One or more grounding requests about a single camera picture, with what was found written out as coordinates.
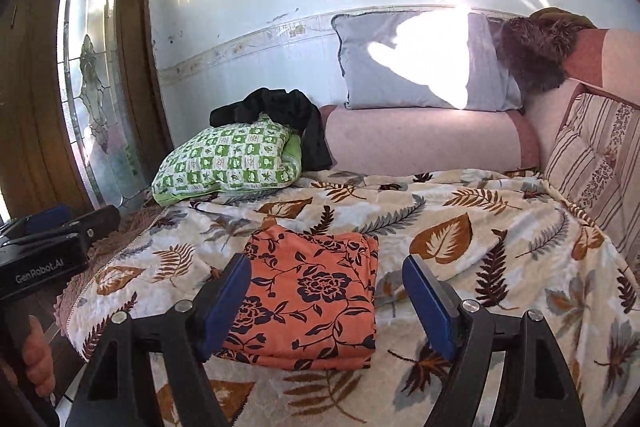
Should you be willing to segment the left hand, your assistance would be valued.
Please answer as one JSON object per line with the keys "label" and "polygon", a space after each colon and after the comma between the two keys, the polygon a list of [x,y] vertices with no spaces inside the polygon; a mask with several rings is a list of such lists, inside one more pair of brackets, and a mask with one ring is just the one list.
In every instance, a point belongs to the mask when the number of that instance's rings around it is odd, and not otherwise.
{"label": "left hand", "polygon": [[21,347],[26,376],[36,394],[49,399],[55,388],[52,351],[37,317],[29,314],[28,319],[30,333]]}

